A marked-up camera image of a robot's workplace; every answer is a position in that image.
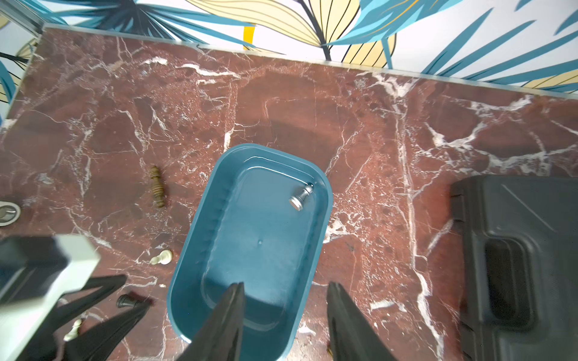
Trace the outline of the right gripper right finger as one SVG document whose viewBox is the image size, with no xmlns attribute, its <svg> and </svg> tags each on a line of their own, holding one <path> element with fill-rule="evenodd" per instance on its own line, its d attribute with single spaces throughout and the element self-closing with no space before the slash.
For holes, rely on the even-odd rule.
<svg viewBox="0 0 578 361">
<path fill-rule="evenodd" d="M 342 284 L 329 283 L 327 303 L 333 360 L 395 360 Z"/>
</svg>

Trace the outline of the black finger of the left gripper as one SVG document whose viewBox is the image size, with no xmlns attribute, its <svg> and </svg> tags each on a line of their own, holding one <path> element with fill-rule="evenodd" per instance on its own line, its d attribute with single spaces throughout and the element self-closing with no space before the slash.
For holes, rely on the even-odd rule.
<svg viewBox="0 0 578 361">
<path fill-rule="evenodd" d="M 54 360 L 57 356 L 57 342 L 54 333 L 69 321 L 106 299 L 114 291 L 125 285 L 126 281 L 126 275 L 89 278 L 79 292 L 93 289 L 96 291 L 66 305 L 55 305 L 17 360 Z"/>
<path fill-rule="evenodd" d="M 64 347 L 63 360 L 107 360 L 125 336 L 147 314 L 150 306 L 142 302 L 124 313 L 100 323 Z"/>
</svg>

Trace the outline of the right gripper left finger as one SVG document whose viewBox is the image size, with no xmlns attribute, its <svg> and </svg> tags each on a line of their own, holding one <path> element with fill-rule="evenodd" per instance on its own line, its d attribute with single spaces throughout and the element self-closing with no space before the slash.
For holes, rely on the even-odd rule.
<svg viewBox="0 0 578 361">
<path fill-rule="evenodd" d="M 231 284 L 177 360 L 239 360 L 244 318 L 245 285 Z"/>
</svg>

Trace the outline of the cream white pawn piece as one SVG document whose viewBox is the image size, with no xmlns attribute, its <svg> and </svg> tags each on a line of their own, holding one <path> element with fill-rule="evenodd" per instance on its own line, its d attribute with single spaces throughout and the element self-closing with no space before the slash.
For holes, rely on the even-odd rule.
<svg viewBox="0 0 578 361">
<path fill-rule="evenodd" d="M 168 265 L 173 259 L 173 253 L 170 250 L 161 251 L 157 256 L 152 257 L 149 264 L 152 266 L 156 265 Z"/>
</svg>

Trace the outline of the teal plastic storage box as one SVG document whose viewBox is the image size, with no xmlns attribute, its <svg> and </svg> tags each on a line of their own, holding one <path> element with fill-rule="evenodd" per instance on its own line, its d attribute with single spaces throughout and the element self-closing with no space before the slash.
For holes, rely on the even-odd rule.
<svg viewBox="0 0 578 361">
<path fill-rule="evenodd" d="M 311 183 L 302 211 L 289 199 Z M 258 144 L 230 148 L 207 183 L 167 295 L 176 334 L 192 341 L 231 284 L 245 285 L 240 357 L 289 354 L 333 207 L 317 165 Z"/>
</svg>

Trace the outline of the brown wooden bishop piece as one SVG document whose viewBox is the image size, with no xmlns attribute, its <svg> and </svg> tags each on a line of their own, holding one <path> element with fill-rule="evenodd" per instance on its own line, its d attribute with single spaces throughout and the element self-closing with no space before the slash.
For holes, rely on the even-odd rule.
<svg viewBox="0 0 578 361">
<path fill-rule="evenodd" d="M 153 165 L 150 170 L 150 179 L 152 181 L 152 194 L 154 197 L 154 203 L 158 208 L 163 208 L 165 206 L 165 192 L 161 181 L 161 173 L 156 165 Z"/>
</svg>

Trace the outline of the silver metal pawn piece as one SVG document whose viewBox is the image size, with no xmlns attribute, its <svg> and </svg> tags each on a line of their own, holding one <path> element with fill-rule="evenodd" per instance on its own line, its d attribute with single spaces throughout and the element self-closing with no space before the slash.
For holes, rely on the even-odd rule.
<svg viewBox="0 0 578 361">
<path fill-rule="evenodd" d="M 306 184 L 297 195 L 294 195 L 289 199 L 289 203 L 297 211 L 302 211 L 306 199 L 313 194 L 313 190 L 313 184 Z"/>
</svg>

